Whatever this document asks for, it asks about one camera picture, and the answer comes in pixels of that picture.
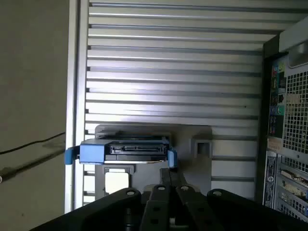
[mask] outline blue plastic tab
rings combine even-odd
[[[169,168],[178,167],[178,153],[174,149],[168,151],[168,166]]]
[[[79,154],[79,151],[80,151],[80,146],[68,148],[64,153],[65,165],[72,165],[74,160],[77,159],[77,155]]]
[[[105,158],[105,146],[96,143],[82,143],[80,145],[79,161],[83,164],[102,165]]]

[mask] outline horizontal metal slat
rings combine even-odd
[[[256,141],[224,141],[212,142],[213,157],[256,157]]]
[[[291,21],[297,22],[306,17],[303,13],[260,13],[236,11],[209,10],[177,10],[158,8],[129,8],[129,7],[89,7],[90,16],[103,17],[135,17],[135,18],[170,18],[170,19],[203,19],[226,21]]]
[[[83,165],[83,167],[86,172],[95,172],[95,165]]]
[[[190,117],[190,118],[226,118],[226,119],[256,119],[257,116],[249,116],[249,115],[228,115],[228,114],[211,114],[211,113],[196,113],[196,112],[168,112],[168,111],[137,111],[137,110],[97,110],[90,109],[90,114],[107,114],[107,115],[129,115],[129,116],[168,116],[168,117]]]
[[[258,116],[258,108],[239,108],[223,106],[163,105],[140,103],[90,103],[86,102],[89,113],[136,115],[142,112],[173,112],[222,116]]]
[[[120,17],[90,17],[91,25],[117,25],[117,26],[174,26],[191,28],[224,28],[249,30],[284,30],[292,23],[269,22],[234,22],[218,20],[187,20],[187,19],[148,19],[148,18],[120,18]]]
[[[84,196],[83,197],[83,202],[84,203],[91,203],[95,201],[95,196]]]
[[[85,135],[85,140],[94,139],[94,135]]]
[[[230,86],[215,84],[168,84],[168,83],[124,83],[107,81],[87,81],[90,89],[128,89],[128,90],[166,90],[166,91],[192,91],[192,92],[218,92],[238,94],[260,94],[260,86]]]
[[[101,123],[87,122],[85,124],[85,130],[87,131],[87,134],[90,134],[90,136],[94,135],[95,128],[100,124],[109,123],[106,123],[104,121],[102,121]],[[257,137],[257,128],[228,128],[212,126],[211,129],[214,136]]]
[[[264,43],[274,35],[212,33],[195,31],[164,31],[164,30],[137,30],[137,29],[89,29],[90,37],[120,38],[120,39],[166,39],[166,40],[193,40],[217,42],[260,42]]]
[[[194,97],[194,96],[164,96],[164,95],[138,95],[138,94],[102,94],[86,93],[86,100],[118,101],[118,102],[152,102],[152,103],[180,103],[180,104],[206,104],[227,105],[238,107],[259,107],[259,99],[251,98],[220,98],[220,97]]]
[[[255,177],[255,161],[212,161],[212,177]]]
[[[189,52],[163,52],[163,51],[114,51],[114,50],[88,50],[88,58],[117,59],[117,60],[143,60],[143,61],[181,61],[181,62],[207,62],[207,63],[234,63],[261,65],[261,55],[244,54],[210,54]]]
[[[255,195],[255,183],[244,181],[212,181],[212,189],[224,189],[245,198]]]
[[[136,115],[104,115],[86,114],[86,121],[105,122],[140,122],[140,123],[163,123],[163,124],[186,124],[186,125],[208,125],[227,127],[257,127],[258,121],[251,119],[220,119],[220,118],[194,118],[194,117],[172,117],[172,116],[136,116]]]
[[[83,190],[95,192],[95,176],[84,176]]]
[[[145,47],[145,48],[186,48],[186,49],[211,49],[230,51],[261,51],[262,42],[236,43],[236,42],[211,42],[211,41],[167,41],[167,40],[140,40],[116,38],[89,38],[90,46],[116,46],[116,47]]]
[[[278,8],[278,9],[308,9],[304,0],[90,0],[92,3],[122,3],[122,4],[153,4],[153,5],[182,5],[210,7],[239,7],[239,8]]]
[[[165,70],[205,70],[260,73],[261,66],[249,64],[220,63],[181,63],[181,62],[146,62],[146,61],[114,61],[88,60],[88,67],[165,69]]]
[[[183,83],[216,83],[229,85],[253,85],[260,86],[260,77],[250,76],[222,76],[222,75],[184,75],[184,74],[151,74],[151,73],[127,73],[127,72],[96,72],[88,71],[87,79],[104,80],[132,80],[132,81],[159,81],[159,82],[183,82]]]

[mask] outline gray wall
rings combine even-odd
[[[65,131],[68,1],[1,0],[0,28],[4,151]],[[39,144],[2,155],[0,169],[50,152]],[[1,230],[29,230],[63,210],[63,156],[0,185]]]

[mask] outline metal side panel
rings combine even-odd
[[[279,52],[284,52],[291,47],[307,41],[308,31],[302,30],[302,28],[306,28],[307,23],[308,17],[281,33],[279,39]]]
[[[70,2],[67,147],[103,123],[211,126],[212,188],[253,198],[262,45],[307,2]],[[94,171],[66,167],[66,212],[93,200]]]

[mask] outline ventilation grille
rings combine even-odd
[[[307,72],[287,77],[283,147],[308,154]]]
[[[296,219],[299,219],[299,216],[296,215],[294,212],[292,212],[290,209],[288,209],[287,207],[285,207],[284,205],[280,205],[280,211],[282,211],[284,214],[289,215],[291,217],[294,217]]]
[[[292,168],[295,168],[297,170],[308,173],[308,164],[293,160],[293,159],[288,158],[288,157],[283,157],[282,163],[285,164],[285,165],[288,165]]]
[[[279,192],[279,197],[284,200],[286,203],[288,203],[290,206],[292,206],[294,209],[296,209],[298,212],[305,214],[305,206],[301,204],[299,201],[295,200],[292,197],[289,197],[288,194],[284,192]]]

